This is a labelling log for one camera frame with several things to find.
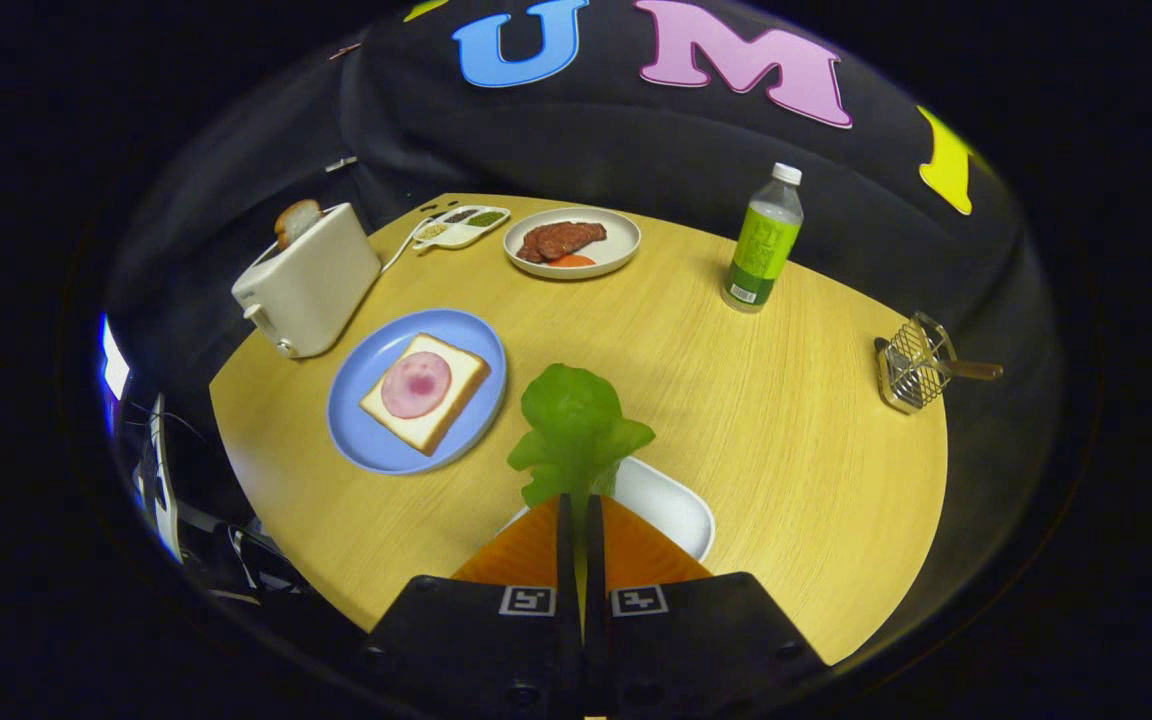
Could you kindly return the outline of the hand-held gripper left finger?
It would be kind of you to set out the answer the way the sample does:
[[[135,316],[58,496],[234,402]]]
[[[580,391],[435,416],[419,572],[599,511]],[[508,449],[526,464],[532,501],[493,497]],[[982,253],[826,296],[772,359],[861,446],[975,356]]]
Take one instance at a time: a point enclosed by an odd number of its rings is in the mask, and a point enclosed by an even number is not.
[[[579,593],[571,502],[550,498],[494,546],[525,538],[531,568],[486,582],[417,575],[361,650],[372,694],[422,719],[579,719]]]

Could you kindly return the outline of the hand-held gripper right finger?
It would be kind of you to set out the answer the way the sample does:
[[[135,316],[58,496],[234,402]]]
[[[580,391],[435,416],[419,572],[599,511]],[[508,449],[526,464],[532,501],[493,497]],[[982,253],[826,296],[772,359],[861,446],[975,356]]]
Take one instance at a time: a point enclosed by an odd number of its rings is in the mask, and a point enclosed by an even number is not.
[[[591,497],[584,691],[608,719],[763,719],[826,662],[748,571],[714,574],[636,511]]]

